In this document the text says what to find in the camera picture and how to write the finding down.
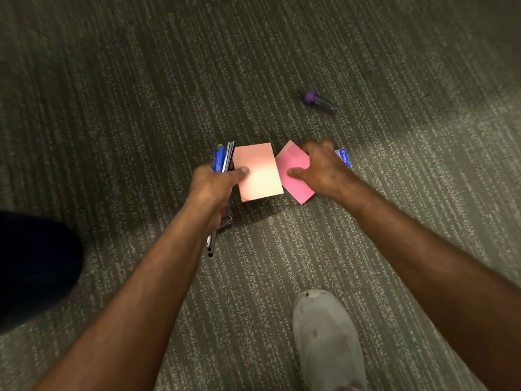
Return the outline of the purple capped lead tube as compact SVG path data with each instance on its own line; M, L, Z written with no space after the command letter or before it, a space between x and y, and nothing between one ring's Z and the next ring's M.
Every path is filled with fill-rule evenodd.
M328 115L336 115L338 113L338 105L331 100L323 97L314 90L304 91L302 93L302 102L304 105L314 107Z

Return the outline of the person's left hand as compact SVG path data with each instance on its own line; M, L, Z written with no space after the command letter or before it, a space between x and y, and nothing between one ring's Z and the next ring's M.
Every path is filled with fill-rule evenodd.
M192 214L191 220L204 226L208 234L220 225L228 210L232 190L238 184L229 184L222 172L214 172L210 164L196 168L184 207Z

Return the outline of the person's dark trouser leg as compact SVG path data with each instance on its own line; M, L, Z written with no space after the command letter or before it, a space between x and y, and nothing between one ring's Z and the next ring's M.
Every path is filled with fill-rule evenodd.
M82 242L65 223L0 210L0 335L68 296L83 260Z

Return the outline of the person's left forearm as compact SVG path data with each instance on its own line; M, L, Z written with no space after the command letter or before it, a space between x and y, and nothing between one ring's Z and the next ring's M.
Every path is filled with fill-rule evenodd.
M153 391L220 205L187 201L68 353L33 391Z

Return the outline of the person's white shoe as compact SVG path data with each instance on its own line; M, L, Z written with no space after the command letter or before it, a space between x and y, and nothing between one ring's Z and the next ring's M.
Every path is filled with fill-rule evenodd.
M292 329L307 391L366 391L364 355L344 304L329 291L296 299Z

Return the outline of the person's right hand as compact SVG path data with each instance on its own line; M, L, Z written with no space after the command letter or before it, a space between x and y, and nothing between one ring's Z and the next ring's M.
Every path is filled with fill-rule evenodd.
M315 193L339 202L352 185L360 181L336 155L330 140L309 140L302 149L309 156L309 166L305 169L309 168L312 176L299 180Z

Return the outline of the peach sticky note pad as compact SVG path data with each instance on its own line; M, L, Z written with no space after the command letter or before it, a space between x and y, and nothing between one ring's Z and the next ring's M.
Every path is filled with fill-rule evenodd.
M243 203L283 194L284 190L270 142L237 146L232 160L235 169L246 167L249 170L246 177L238 184Z

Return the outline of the person's right forearm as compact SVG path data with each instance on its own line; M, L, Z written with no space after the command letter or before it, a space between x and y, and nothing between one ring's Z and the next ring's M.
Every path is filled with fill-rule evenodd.
M332 196L472 373L490 391L521 391L521 288L357 178L343 179Z

